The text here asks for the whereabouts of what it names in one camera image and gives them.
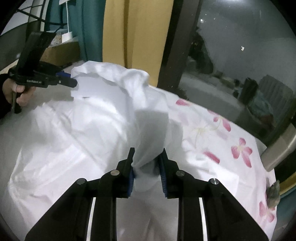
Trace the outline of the left hand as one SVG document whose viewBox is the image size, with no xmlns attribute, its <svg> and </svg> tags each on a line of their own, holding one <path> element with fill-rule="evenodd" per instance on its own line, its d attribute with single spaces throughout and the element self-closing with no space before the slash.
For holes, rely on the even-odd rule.
<svg viewBox="0 0 296 241">
<path fill-rule="evenodd" d="M 16 98 L 16 103 L 23 107 L 26 106 L 32 98 L 36 87 L 33 86 L 25 90 L 25 86 L 17 85 L 13 80 L 7 79 L 2 85 L 2 91 L 8 103 L 13 103 L 14 94 L 20 94 L 20 96 Z"/>
</svg>

